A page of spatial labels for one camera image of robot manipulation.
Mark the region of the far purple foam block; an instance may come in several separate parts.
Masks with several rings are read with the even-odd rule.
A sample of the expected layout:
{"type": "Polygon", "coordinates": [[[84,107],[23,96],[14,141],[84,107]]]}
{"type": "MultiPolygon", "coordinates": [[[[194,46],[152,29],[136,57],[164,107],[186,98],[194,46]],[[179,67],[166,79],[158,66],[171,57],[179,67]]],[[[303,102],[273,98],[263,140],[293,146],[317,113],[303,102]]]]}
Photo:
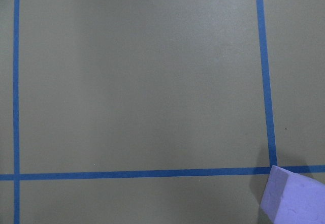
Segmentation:
{"type": "Polygon", "coordinates": [[[260,207],[272,223],[324,223],[324,184],[272,166],[260,207]]]}

